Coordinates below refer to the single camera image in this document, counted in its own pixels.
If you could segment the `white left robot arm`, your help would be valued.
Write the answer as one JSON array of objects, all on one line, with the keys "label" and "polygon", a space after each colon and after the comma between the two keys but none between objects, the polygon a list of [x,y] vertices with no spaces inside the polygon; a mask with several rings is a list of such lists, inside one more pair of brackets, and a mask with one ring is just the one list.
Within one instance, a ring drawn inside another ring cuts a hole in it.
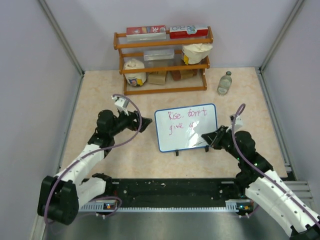
[{"label": "white left robot arm", "polygon": [[136,110],[122,111],[118,116],[111,110],[102,110],[95,131],[79,156],[65,170],[42,180],[37,214],[46,220],[69,225],[89,201],[97,196],[109,198],[114,191],[113,185],[108,183],[109,176],[96,173],[89,179],[85,177],[116,147],[114,137],[117,134],[125,129],[142,133],[152,121],[141,117]]}]

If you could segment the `blue-framed whiteboard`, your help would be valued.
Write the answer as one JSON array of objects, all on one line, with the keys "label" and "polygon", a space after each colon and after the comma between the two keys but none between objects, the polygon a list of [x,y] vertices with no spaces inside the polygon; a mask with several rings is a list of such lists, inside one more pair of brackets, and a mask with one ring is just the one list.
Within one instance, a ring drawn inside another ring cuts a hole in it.
[{"label": "blue-framed whiteboard", "polygon": [[159,109],[154,112],[158,149],[162,153],[205,148],[202,134],[218,129],[217,108],[213,103]]}]

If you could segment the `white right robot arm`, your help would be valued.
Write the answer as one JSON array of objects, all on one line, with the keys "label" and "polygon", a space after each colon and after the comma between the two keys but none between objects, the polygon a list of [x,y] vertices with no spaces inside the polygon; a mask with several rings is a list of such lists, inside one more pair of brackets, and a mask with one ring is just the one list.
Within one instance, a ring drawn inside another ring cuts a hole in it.
[{"label": "white right robot arm", "polygon": [[247,131],[232,133],[226,126],[205,133],[203,140],[215,150],[225,150],[238,161],[233,192],[257,203],[291,240],[318,240],[320,215],[306,206],[279,177],[273,166],[256,151]]}]

